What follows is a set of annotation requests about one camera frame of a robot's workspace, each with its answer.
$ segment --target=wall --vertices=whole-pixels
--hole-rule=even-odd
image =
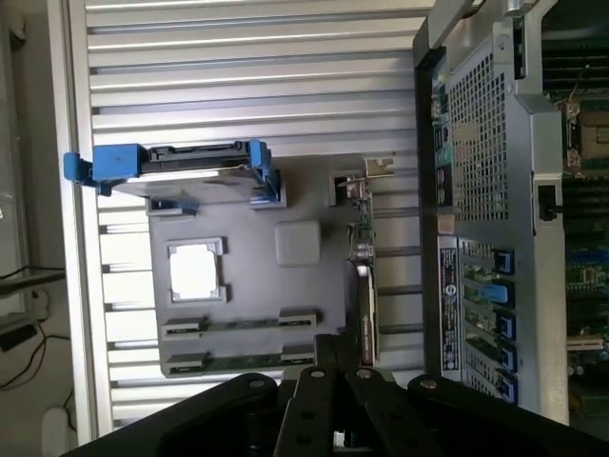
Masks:
[[[30,260],[33,265],[64,265],[58,163],[55,141],[49,27],[45,0],[10,0],[26,15],[28,42],[13,54],[15,95],[23,154]],[[46,287],[51,317],[46,333],[69,334],[65,284]],[[0,383],[27,363],[40,337],[0,354]],[[0,455],[40,455],[41,420],[61,406],[72,386],[69,344],[49,341],[44,365],[25,387],[0,392]]]

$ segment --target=screw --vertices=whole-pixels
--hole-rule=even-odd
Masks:
[[[436,383],[433,379],[423,379],[421,381],[421,387],[438,388],[438,383]]]
[[[360,369],[355,374],[358,378],[362,379],[370,379],[372,377],[372,371],[370,371],[369,369]]]

